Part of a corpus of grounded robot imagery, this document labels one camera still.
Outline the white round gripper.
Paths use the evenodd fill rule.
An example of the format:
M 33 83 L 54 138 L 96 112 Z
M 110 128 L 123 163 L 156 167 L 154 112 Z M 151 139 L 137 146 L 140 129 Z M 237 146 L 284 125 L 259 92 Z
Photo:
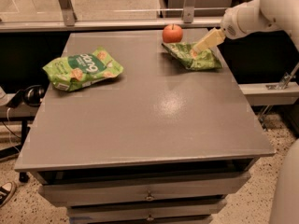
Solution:
M 225 37 L 238 39 L 249 35 L 251 32 L 249 19 L 250 12 L 248 7 L 236 6 L 226 9 L 221 19 L 221 28 L 211 29 L 192 49 L 199 53 L 223 43 Z

